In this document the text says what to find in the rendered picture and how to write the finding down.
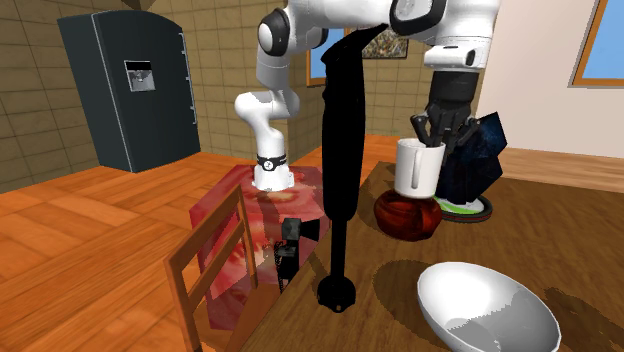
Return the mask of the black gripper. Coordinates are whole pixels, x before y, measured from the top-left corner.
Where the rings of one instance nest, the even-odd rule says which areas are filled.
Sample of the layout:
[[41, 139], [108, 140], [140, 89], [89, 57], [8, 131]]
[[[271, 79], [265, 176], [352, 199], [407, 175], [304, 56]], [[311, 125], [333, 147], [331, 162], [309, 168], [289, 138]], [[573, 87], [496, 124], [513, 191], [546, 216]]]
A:
[[464, 146], [479, 130], [480, 120], [470, 116], [479, 79], [478, 72], [435, 71], [432, 76], [426, 112], [410, 117], [418, 140], [434, 147], [434, 137], [427, 130], [429, 117], [449, 116], [452, 124], [445, 131], [446, 151]]

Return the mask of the white mug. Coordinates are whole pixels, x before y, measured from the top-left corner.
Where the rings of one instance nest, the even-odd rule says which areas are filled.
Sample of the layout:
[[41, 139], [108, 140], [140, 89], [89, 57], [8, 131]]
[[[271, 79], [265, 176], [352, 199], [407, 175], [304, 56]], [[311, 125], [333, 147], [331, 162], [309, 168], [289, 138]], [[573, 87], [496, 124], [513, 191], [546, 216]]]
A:
[[394, 189], [400, 195], [426, 199], [434, 196], [445, 144], [427, 147], [416, 138], [397, 142]]

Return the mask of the dark blue box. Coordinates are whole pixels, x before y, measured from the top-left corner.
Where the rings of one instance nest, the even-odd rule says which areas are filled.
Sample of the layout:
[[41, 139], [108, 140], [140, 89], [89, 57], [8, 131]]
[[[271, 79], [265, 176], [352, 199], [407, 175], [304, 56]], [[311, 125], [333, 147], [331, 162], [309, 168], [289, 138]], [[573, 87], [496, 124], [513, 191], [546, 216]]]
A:
[[475, 201], [502, 174], [498, 156], [507, 140], [497, 112], [479, 119], [463, 146], [456, 146], [442, 166], [436, 196], [456, 205]]

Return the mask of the plate with green red rim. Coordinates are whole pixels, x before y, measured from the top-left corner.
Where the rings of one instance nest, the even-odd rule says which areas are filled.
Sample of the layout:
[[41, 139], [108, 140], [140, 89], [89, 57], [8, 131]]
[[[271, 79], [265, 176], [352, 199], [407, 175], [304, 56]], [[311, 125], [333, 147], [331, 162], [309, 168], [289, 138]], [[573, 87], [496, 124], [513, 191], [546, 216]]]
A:
[[442, 219], [446, 221], [478, 223], [488, 220], [493, 212], [492, 203], [483, 195], [463, 205], [438, 197], [435, 197], [435, 200], [442, 210]]

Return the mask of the red-brown round pot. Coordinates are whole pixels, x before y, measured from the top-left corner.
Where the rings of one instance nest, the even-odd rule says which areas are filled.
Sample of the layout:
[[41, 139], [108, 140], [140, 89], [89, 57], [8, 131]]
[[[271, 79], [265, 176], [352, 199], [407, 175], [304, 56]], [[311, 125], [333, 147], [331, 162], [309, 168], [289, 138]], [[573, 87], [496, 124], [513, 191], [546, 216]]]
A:
[[430, 238], [442, 220], [441, 208], [433, 198], [408, 198], [395, 190], [376, 200], [374, 214], [385, 234], [409, 242]]

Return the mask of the black immersion blender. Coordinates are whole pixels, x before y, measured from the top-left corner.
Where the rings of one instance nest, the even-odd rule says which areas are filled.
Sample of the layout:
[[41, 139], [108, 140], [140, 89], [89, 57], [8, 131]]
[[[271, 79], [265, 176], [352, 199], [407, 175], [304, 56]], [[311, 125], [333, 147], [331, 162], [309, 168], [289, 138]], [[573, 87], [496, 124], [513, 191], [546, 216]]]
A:
[[363, 49], [388, 26], [356, 30], [322, 56], [326, 86], [322, 97], [323, 206], [331, 220], [330, 274], [317, 289], [318, 302], [341, 313], [356, 300], [356, 289], [344, 275], [347, 223], [358, 206], [365, 142]]

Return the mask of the brown wooden table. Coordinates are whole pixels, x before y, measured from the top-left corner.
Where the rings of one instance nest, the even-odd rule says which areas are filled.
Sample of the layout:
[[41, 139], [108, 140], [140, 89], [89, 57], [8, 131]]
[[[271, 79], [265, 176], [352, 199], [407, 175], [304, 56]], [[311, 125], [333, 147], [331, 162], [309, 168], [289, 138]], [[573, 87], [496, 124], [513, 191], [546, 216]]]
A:
[[447, 352], [416, 293], [421, 272], [443, 261], [486, 266], [533, 291], [559, 322], [561, 352], [624, 352], [624, 194], [502, 178], [487, 190], [487, 221], [443, 222], [405, 242], [373, 213], [393, 178], [388, 163], [373, 169], [348, 225], [355, 304], [338, 314], [317, 302], [330, 260], [323, 240], [240, 352]]

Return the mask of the wooden framed window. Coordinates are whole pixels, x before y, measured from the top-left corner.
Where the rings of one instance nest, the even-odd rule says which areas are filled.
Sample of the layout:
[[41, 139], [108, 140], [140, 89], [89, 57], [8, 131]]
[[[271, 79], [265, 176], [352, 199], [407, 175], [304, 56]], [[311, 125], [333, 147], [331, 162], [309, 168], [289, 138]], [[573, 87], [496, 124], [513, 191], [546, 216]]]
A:
[[306, 52], [306, 85], [321, 86], [326, 81], [326, 68], [322, 62], [323, 54], [348, 33], [347, 29], [330, 29], [326, 41], [317, 48]]
[[624, 88], [624, 0], [595, 0], [569, 86]]

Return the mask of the white bowl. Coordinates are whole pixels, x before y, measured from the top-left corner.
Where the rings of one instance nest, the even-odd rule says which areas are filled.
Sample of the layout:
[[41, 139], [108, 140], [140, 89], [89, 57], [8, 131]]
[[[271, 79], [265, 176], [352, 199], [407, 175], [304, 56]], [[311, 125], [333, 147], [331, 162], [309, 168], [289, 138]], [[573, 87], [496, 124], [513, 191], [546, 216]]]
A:
[[545, 303], [514, 279], [476, 264], [442, 262], [418, 279], [418, 303], [453, 352], [558, 352], [560, 326]]

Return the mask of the dark grey refrigerator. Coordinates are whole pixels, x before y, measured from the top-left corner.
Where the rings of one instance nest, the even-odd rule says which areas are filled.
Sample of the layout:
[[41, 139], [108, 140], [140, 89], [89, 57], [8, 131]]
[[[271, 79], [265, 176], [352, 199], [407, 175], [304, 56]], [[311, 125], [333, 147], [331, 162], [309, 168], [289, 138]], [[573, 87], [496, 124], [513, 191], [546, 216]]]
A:
[[138, 10], [63, 17], [58, 26], [101, 165], [133, 173], [199, 152], [185, 36]]

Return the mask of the wooden chair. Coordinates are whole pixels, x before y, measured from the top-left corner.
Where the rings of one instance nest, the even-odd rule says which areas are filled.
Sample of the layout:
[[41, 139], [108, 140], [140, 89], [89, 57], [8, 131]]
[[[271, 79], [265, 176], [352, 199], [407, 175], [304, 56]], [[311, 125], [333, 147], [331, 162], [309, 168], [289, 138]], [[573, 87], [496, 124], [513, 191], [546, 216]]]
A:
[[[225, 236], [223, 244], [218, 248], [206, 269], [200, 274], [191, 289], [187, 290], [183, 270], [203, 245], [215, 236], [217, 228], [231, 213], [236, 213], [239, 218], [235, 228]], [[172, 292], [173, 304], [180, 319], [187, 352], [203, 352], [193, 313], [199, 307], [202, 298], [239, 241], [243, 241], [251, 288], [257, 289], [257, 266], [252, 235], [244, 206], [242, 188], [240, 185], [236, 185], [221, 200], [221, 203], [207, 214], [175, 250], [164, 259], [165, 272]]]

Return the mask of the framed wall picture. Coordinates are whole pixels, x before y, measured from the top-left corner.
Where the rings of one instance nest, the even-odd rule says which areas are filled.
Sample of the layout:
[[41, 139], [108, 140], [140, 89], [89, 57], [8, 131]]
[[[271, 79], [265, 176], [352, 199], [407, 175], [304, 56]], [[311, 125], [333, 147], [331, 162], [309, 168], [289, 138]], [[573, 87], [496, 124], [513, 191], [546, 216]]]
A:
[[363, 50], [363, 59], [405, 59], [408, 39], [388, 28], [377, 35]]

